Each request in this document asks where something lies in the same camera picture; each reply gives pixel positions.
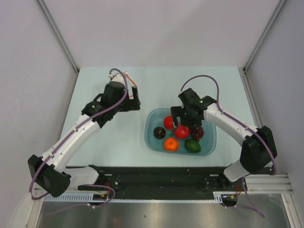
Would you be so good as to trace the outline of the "clear zip top bag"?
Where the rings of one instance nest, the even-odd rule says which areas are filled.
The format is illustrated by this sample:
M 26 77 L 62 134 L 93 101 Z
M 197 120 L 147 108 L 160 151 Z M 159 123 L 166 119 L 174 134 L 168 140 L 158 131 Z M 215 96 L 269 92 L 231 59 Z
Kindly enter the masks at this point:
M 130 83 L 130 89 L 128 90 L 128 97 L 131 99 L 131 100 L 134 100 L 133 99 L 133 94 L 132 94 L 132 87 L 133 86 L 137 86 L 137 84 L 130 78 L 129 74 L 127 71 L 125 71 L 125 76 L 128 80 L 128 82 Z

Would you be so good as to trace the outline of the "red fake apple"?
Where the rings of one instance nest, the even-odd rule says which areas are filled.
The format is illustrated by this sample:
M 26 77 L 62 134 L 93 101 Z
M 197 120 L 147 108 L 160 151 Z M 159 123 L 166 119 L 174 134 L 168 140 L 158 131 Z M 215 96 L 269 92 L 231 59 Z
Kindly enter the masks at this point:
M 179 124 L 178 127 L 174 130 L 174 135 L 178 139 L 185 139 L 189 137 L 190 130 L 188 127 Z

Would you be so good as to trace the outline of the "red orange fake peach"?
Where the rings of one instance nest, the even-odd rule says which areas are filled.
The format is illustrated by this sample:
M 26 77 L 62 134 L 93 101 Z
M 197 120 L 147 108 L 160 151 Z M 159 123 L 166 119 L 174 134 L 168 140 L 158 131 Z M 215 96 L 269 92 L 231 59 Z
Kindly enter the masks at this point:
M 174 124 L 173 124 L 173 119 L 172 116 L 166 116 L 163 120 L 163 126 L 168 129 L 168 130 L 173 130 Z

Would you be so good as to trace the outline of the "purple fake grape bunch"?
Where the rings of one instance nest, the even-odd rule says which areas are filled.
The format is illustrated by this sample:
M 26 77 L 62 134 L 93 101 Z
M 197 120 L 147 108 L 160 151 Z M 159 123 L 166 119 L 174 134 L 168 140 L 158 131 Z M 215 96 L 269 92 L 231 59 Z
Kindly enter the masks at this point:
M 204 130 L 202 126 L 194 127 L 190 129 L 190 134 L 194 140 L 197 142 L 200 141 L 200 139 L 204 136 Z

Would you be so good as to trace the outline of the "dark purple fake plum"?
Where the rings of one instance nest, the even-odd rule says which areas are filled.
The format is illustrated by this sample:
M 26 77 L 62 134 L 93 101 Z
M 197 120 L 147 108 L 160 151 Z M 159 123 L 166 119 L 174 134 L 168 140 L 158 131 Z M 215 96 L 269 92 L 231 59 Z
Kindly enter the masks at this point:
M 166 136 L 166 130 L 163 127 L 155 127 L 153 135 L 157 139 L 163 139 Z

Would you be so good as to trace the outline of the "green fake avocado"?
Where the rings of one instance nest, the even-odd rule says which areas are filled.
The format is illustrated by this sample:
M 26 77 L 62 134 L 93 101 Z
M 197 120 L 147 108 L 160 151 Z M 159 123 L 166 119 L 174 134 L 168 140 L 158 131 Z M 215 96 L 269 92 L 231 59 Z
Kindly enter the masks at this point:
M 199 153 L 201 152 L 200 144 L 194 139 L 187 139 L 185 141 L 184 147 L 189 153 Z

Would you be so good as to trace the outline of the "orange fake orange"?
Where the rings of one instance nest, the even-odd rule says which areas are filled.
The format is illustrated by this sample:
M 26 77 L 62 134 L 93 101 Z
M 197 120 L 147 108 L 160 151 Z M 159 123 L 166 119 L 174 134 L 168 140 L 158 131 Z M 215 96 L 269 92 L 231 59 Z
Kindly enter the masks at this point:
M 170 151 L 170 152 L 176 152 L 179 148 L 179 142 L 175 138 L 167 138 L 164 141 L 164 150 Z

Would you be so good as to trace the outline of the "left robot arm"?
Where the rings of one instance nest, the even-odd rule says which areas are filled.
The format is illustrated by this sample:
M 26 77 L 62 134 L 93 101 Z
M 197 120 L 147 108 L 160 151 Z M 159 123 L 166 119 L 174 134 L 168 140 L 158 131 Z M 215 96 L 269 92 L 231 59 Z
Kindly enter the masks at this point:
M 90 185 L 99 190 L 105 184 L 103 172 L 94 165 L 66 169 L 67 164 L 80 147 L 117 112 L 137 111 L 140 100 L 136 86 L 132 86 L 132 98 L 124 84 L 110 82 L 104 92 L 98 94 L 81 112 L 77 122 L 51 149 L 41 156 L 32 155 L 28 166 L 35 183 L 53 197 L 62 195 L 69 188 Z

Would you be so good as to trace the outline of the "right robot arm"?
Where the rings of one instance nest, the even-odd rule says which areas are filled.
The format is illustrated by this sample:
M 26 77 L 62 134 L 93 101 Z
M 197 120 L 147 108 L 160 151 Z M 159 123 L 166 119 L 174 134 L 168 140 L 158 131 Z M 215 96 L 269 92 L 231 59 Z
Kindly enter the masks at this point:
M 178 95 L 181 106 L 170 108 L 174 125 L 190 129 L 211 122 L 230 135 L 241 146 L 240 158 L 229 165 L 219 178 L 223 190 L 231 190 L 236 181 L 249 174 L 256 174 L 277 157 L 276 145 L 270 128 L 258 128 L 241 122 L 225 112 L 217 100 L 210 96 L 200 98 L 191 88 Z

